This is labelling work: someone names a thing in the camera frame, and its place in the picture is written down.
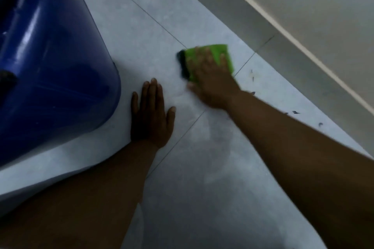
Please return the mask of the person's right hand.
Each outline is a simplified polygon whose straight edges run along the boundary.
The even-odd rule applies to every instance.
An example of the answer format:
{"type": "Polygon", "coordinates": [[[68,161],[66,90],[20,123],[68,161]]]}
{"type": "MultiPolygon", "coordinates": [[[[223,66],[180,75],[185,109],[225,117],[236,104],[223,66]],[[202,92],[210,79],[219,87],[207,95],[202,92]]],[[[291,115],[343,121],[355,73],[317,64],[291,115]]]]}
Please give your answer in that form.
{"type": "Polygon", "coordinates": [[[200,100],[213,109],[227,111],[233,96],[241,89],[227,68],[225,56],[221,56],[218,65],[209,48],[195,47],[195,55],[197,61],[190,58],[187,64],[195,83],[206,92],[206,99],[200,100]]]}

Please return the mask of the person's left hand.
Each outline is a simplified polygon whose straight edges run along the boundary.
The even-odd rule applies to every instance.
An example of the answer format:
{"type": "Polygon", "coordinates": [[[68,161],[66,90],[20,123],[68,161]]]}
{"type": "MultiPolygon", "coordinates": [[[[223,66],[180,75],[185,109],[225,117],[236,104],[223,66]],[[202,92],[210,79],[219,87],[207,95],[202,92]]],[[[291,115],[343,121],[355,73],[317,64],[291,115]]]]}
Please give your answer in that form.
{"type": "Polygon", "coordinates": [[[157,85],[156,110],[149,110],[149,85],[150,81],[143,83],[141,93],[138,95],[139,115],[131,122],[131,141],[147,141],[157,149],[166,146],[173,130],[166,127],[165,100],[161,84],[157,85]]]}

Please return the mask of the green scrub sponge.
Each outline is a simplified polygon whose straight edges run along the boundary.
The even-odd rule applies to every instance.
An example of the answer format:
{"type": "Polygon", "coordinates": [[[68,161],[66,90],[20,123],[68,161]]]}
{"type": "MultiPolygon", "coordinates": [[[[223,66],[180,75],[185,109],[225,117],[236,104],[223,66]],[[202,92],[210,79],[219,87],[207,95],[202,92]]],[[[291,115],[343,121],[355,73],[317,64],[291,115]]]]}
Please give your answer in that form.
{"type": "MultiPolygon", "coordinates": [[[[231,56],[228,51],[227,44],[213,44],[213,45],[207,45],[207,46],[201,47],[201,49],[206,49],[206,48],[210,49],[213,59],[218,65],[221,64],[220,63],[221,56],[224,55],[226,59],[226,63],[227,63],[227,68],[229,72],[233,74],[234,67],[231,62],[231,56]]],[[[196,55],[195,55],[195,48],[183,49],[177,52],[176,54],[176,60],[179,63],[180,69],[181,69],[181,72],[180,72],[181,77],[187,81],[196,82],[196,79],[194,75],[192,74],[192,72],[190,72],[188,64],[187,64],[187,60],[190,58],[193,59],[194,61],[197,61],[196,55]]]]}

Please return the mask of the person's left forearm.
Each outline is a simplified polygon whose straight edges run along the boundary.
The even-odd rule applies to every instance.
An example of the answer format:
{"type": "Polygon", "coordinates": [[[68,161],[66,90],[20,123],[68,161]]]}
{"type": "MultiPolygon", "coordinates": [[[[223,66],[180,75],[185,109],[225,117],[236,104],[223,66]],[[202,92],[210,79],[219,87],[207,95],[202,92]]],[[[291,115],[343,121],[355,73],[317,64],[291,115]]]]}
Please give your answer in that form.
{"type": "Polygon", "coordinates": [[[0,221],[0,248],[120,249],[161,147],[131,142],[25,201],[0,221]]]}

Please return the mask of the person's right forearm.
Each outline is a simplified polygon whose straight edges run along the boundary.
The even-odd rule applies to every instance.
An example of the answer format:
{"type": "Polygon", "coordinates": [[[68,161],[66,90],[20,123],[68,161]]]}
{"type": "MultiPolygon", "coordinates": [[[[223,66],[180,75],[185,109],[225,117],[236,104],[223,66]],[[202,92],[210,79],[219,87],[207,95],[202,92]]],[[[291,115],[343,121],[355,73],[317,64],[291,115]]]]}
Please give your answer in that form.
{"type": "Polygon", "coordinates": [[[374,160],[248,92],[223,107],[328,249],[374,249],[374,160]]]}

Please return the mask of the blue plastic barrel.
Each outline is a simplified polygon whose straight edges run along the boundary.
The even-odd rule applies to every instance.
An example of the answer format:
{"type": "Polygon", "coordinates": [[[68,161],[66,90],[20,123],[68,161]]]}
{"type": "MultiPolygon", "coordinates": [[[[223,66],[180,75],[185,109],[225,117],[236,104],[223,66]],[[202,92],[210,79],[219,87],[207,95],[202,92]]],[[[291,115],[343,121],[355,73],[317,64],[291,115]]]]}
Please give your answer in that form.
{"type": "Polygon", "coordinates": [[[84,0],[17,0],[0,34],[0,167],[113,115],[119,72],[84,0]]]}

